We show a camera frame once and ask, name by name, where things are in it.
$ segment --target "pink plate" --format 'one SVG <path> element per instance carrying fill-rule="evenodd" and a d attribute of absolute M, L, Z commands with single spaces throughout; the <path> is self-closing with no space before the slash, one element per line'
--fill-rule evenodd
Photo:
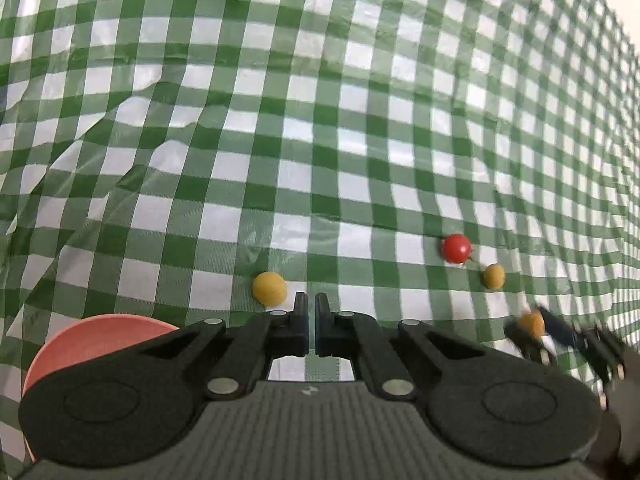
<path fill-rule="evenodd" d="M 36 354 L 22 394 L 45 375 L 164 335 L 177 327 L 133 314 L 103 314 L 81 319 L 58 332 Z M 29 446 L 27 450 L 35 460 Z"/>

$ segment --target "gray gripper base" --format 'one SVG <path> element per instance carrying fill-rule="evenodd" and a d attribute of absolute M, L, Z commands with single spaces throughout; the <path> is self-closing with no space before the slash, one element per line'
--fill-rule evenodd
<path fill-rule="evenodd" d="M 145 462 L 78 469 L 41 460 L 22 480 L 596 480 L 582 463 L 508 470 L 443 443 L 405 402 L 364 383 L 262 381 L 210 403 L 190 434 Z"/>

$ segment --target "small yellow ball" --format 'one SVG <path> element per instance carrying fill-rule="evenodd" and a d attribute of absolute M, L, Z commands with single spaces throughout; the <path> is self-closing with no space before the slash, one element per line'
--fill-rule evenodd
<path fill-rule="evenodd" d="M 486 288 L 498 290 L 504 285 L 506 274 L 504 267 L 500 264 L 491 264 L 482 272 L 482 281 Z"/>
<path fill-rule="evenodd" d="M 545 335 L 545 320 L 542 318 L 539 310 L 523 314 L 518 320 L 518 323 L 533 337 L 542 337 Z"/>
<path fill-rule="evenodd" d="M 287 299 L 287 282 L 276 272 L 263 272 L 254 279 L 254 298 L 264 306 L 278 306 Z"/>

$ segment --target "red ball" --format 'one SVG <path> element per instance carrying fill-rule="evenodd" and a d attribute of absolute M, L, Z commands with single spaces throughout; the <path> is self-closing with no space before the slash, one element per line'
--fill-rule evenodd
<path fill-rule="evenodd" d="M 471 254 L 471 242 L 465 235 L 447 236 L 442 243 L 442 256 L 452 264 L 463 264 Z"/>

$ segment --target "green checkered tablecloth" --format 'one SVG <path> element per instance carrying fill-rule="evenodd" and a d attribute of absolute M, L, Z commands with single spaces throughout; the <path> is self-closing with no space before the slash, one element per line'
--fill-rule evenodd
<path fill-rule="evenodd" d="M 0 470 L 28 463 L 21 385 L 58 330 L 238 324 L 262 270 L 288 308 L 323 291 L 508 349 L 539 301 L 635 342 L 638 102 L 603 0 L 0 0 Z M 503 290 L 441 259 L 454 232 Z"/>

